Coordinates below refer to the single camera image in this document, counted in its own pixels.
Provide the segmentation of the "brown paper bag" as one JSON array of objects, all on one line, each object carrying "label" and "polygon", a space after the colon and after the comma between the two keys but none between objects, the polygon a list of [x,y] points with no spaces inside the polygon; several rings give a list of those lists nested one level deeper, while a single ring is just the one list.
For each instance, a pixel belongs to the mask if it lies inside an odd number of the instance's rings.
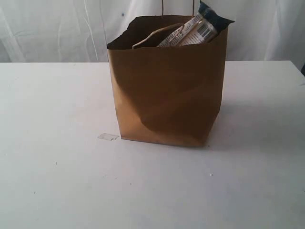
[{"label": "brown paper bag", "polygon": [[228,27],[208,43],[158,47],[196,14],[136,17],[107,45],[122,139],[205,144],[222,101]]}]

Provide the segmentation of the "long noodle package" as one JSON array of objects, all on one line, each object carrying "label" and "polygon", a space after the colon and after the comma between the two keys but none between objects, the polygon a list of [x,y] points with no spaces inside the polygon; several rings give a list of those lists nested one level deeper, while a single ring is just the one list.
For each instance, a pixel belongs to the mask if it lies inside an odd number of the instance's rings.
[{"label": "long noodle package", "polygon": [[211,7],[200,1],[196,16],[187,21],[184,26],[173,31],[158,47],[208,43],[231,23],[234,21],[217,15]]}]

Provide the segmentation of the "clear tape piece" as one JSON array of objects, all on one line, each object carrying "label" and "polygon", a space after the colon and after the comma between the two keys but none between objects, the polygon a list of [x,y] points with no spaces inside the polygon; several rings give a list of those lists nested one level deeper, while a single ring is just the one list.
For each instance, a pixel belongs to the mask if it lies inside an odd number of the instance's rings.
[{"label": "clear tape piece", "polygon": [[107,141],[116,140],[118,137],[119,137],[118,135],[112,135],[112,134],[108,134],[108,133],[103,133],[98,136],[99,139],[107,140]]}]

